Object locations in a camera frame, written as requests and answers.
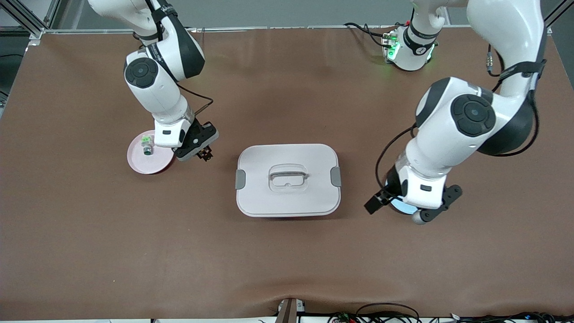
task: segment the gray floor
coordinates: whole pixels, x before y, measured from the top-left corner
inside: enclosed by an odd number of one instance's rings
[[[392,25],[406,21],[412,6],[408,0],[171,0],[184,26],[307,27],[360,22]],[[87,0],[69,0],[60,29],[114,29],[122,24],[98,16]]]
[[[27,45],[28,36],[2,36],[0,37],[0,56],[23,55]],[[10,94],[20,62],[22,62],[22,58],[19,56],[0,57],[0,91]],[[7,95],[0,93],[0,117],[6,101]]]

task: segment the metal frame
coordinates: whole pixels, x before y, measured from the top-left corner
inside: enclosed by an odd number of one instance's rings
[[[372,25],[370,28],[389,28],[395,25]],[[319,25],[319,26],[300,26],[300,27],[221,27],[221,28],[185,28],[185,30],[192,33],[210,33],[210,32],[244,32],[254,29],[346,29],[354,28],[343,25]],[[444,28],[470,28],[470,25],[445,25]],[[46,34],[131,34],[131,29],[48,29],[45,30]]]
[[[26,29],[31,37],[39,39],[42,33],[49,29],[48,26],[36,17],[20,0],[0,0],[0,7]]]
[[[48,8],[48,12],[46,13],[46,17],[44,17],[44,23],[47,24],[48,27],[52,27],[54,17],[58,10],[60,10],[60,5],[62,4],[62,0],[51,0],[50,7]]]
[[[574,2],[574,0],[567,0],[564,1],[562,3],[559,3],[558,6],[556,6],[553,10],[552,10],[552,14],[550,16],[548,16],[548,19],[546,19],[546,21],[553,21],[558,15],[562,14],[563,12],[565,12],[566,10],[568,10],[567,8],[569,8],[570,6],[572,6],[572,3]]]

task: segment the gray clip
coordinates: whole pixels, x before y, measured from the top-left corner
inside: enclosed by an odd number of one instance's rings
[[[336,187],[341,187],[341,169],[333,167],[331,169],[331,184]]]
[[[236,170],[235,171],[235,189],[240,190],[245,187],[245,171]]]

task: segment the small bottle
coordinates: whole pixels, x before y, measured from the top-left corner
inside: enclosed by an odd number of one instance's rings
[[[143,147],[143,154],[146,156],[150,156],[153,154],[153,136],[152,135],[144,135],[142,136],[142,147]]]

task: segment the green led light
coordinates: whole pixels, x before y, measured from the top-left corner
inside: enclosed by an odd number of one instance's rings
[[[429,56],[426,57],[426,60],[428,61],[429,59],[431,59],[432,56],[432,50],[435,48],[435,45],[432,45],[432,47],[429,50]]]
[[[397,57],[397,52],[399,50],[399,48],[401,47],[401,43],[399,43],[398,41],[395,42],[395,44],[389,49],[389,53],[388,53],[388,58],[390,60],[394,60],[395,57]]]

